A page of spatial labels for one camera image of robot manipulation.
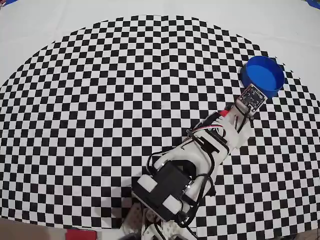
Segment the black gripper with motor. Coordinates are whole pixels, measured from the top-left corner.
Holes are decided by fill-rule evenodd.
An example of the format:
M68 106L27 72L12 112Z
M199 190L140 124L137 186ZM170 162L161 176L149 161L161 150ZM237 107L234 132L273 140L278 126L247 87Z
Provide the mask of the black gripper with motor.
M225 125L229 122L229 119L227 117L229 111L228 110L222 110L222 111L216 111L212 114L213 125Z

